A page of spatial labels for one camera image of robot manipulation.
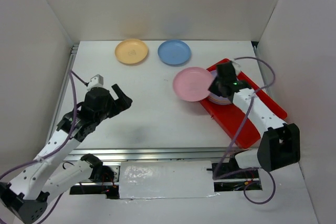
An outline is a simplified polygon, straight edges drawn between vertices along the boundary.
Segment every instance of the white wall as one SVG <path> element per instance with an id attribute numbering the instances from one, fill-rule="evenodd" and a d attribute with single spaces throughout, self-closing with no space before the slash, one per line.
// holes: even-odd
<path id="1" fill-rule="evenodd" d="M 279 0 L 258 52 L 278 74 L 271 92 L 301 131 L 301 167 L 321 224 L 336 197 L 336 0 Z"/>
<path id="2" fill-rule="evenodd" d="M 44 145 L 69 54 L 43 0 L 0 0 L 0 165 Z"/>
<path id="3" fill-rule="evenodd" d="M 74 41 L 259 40 L 276 0 L 48 0 Z"/>

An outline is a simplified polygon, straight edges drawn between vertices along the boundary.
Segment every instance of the red tray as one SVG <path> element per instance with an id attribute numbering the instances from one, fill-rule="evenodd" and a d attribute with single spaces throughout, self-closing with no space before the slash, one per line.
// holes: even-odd
<path id="1" fill-rule="evenodd" d="M 209 67 L 208 71 L 216 70 L 216 65 L 220 63 L 228 62 L 229 59 L 223 59 L 220 62 Z M 246 80 L 251 87 L 256 90 L 259 87 L 248 78 L 243 72 L 237 76 L 239 80 Z M 260 90 L 257 95 L 262 100 L 262 102 L 279 118 L 286 119 L 287 112 L 283 110 L 275 101 L 273 101 L 263 90 Z M 233 138 L 235 133 L 240 126 L 245 114 L 233 104 L 231 105 L 218 105 L 208 99 L 200 101 L 201 105 L 206 109 L 206 111 L 211 115 L 211 117 L 222 127 L 222 129 Z M 260 134 L 251 121 L 248 119 L 240 132 L 236 144 L 241 148 L 249 148 L 256 141 L 260 139 Z"/>

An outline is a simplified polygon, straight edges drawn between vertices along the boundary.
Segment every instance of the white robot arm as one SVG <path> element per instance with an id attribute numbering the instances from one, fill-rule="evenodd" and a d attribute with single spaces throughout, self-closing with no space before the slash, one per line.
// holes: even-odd
<path id="1" fill-rule="evenodd" d="M 112 118 L 128 109 L 132 100 L 118 87 L 112 86 L 118 96 L 114 100 L 110 92 L 102 87 L 102 77 L 97 75 L 88 83 L 85 100 L 77 107 L 77 118 L 71 132 L 74 112 L 64 115 L 52 137 L 38 153 L 35 164 L 26 167 L 9 183 L 0 183 L 0 200 L 23 223 L 31 224 L 41 217 L 48 204 L 74 184 L 90 179 L 100 182 L 102 174 L 111 178 L 114 174 L 109 167 L 103 166 L 100 159 L 92 154 L 84 155 L 74 166 L 52 175 L 59 164 L 105 119 Z M 68 135 L 69 141 L 54 155 L 46 155 L 60 148 Z"/>
<path id="2" fill-rule="evenodd" d="M 237 169 L 262 168 L 267 172 L 296 163 L 300 160 L 300 131 L 295 124 L 287 124 L 277 117 L 255 94 L 246 81 L 239 81 L 233 62 L 218 64 L 217 77 L 209 91 L 227 97 L 245 114 L 251 103 L 248 118 L 261 136 L 257 150 L 243 151 L 230 159 Z"/>

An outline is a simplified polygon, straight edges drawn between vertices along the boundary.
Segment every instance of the yellow plate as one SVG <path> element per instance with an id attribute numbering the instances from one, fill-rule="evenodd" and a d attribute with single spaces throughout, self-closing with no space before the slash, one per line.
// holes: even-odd
<path id="1" fill-rule="evenodd" d="M 146 58 L 148 47 L 139 39 L 126 39 L 117 45 L 114 53 L 120 62 L 136 64 Z"/>

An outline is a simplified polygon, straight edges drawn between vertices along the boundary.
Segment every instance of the plate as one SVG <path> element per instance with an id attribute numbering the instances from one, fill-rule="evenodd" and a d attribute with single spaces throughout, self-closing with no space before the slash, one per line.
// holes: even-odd
<path id="1" fill-rule="evenodd" d="M 191 67 L 180 71 L 173 80 L 175 94 L 184 101 L 197 102 L 210 94 L 214 77 L 204 68 Z"/>
<path id="2" fill-rule="evenodd" d="M 126 39 L 116 46 L 114 53 L 120 62 L 132 65 L 146 58 L 148 47 L 139 39 Z"/>
<path id="3" fill-rule="evenodd" d="M 172 39 L 162 43 L 158 48 L 160 59 L 168 65 L 181 65 L 191 57 L 190 47 L 183 41 Z"/>
<path id="4" fill-rule="evenodd" d="M 216 70 L 213 70 L 210 72 L 211 75 L 213 76 L 213 78 L 216 78 L 217 77 L 217 71 Z M 230 100 L 226 97 L 219 97 L 217 95 L 215 95 L 214 93 L 210 93 L 210 95 L 208 96 L 208 100 L 213 102 L 213 103 L 216 103 L 216 104 L 219 104 L 219 105 L 228 105 L 228 104 L 231 104 Z"/>

